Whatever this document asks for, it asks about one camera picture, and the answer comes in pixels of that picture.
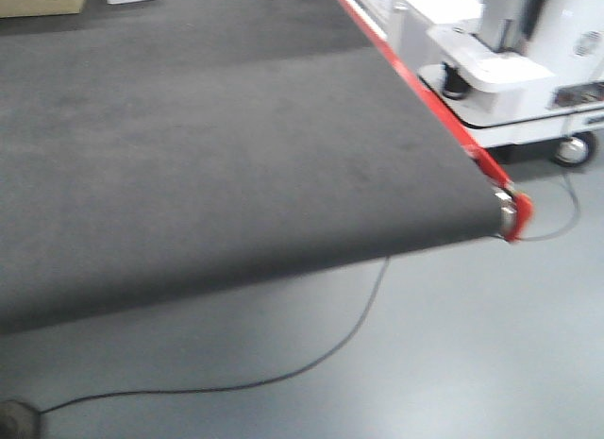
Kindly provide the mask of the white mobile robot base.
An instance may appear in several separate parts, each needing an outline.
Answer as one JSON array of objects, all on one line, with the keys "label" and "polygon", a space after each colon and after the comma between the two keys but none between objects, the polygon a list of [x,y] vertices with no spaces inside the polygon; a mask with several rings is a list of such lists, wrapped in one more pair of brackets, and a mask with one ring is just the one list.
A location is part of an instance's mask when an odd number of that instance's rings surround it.
[{"label": "white mobile robot base", "polygon": [[587,164],[603,129],[603,0],[356,0],[480,146]]}]

